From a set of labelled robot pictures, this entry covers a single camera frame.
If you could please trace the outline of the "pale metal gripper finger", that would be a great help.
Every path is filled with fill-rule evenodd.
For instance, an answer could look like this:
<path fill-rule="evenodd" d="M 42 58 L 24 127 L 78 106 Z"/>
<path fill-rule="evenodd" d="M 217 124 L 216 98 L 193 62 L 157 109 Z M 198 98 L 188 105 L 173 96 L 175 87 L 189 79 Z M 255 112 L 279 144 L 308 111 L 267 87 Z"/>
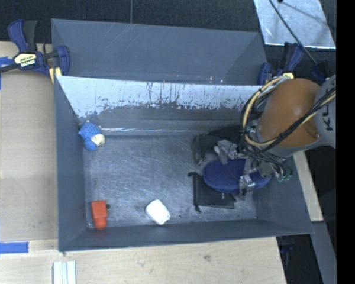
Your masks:
<path fill-rule="evenodd" d="M 240 176 L 238 180 L 239 198 L 242 200 L 246 199 L 247 194 L 254 190 L 255 185 L 255 182 L 249 174 Z"/>
<path fill-rule="evenodd" d="M 220 140 L 215 146 L 215 152 L 218 155 L 220 162 L 228 162 L 238 158 L 237 145 L 228 140 Z"/>

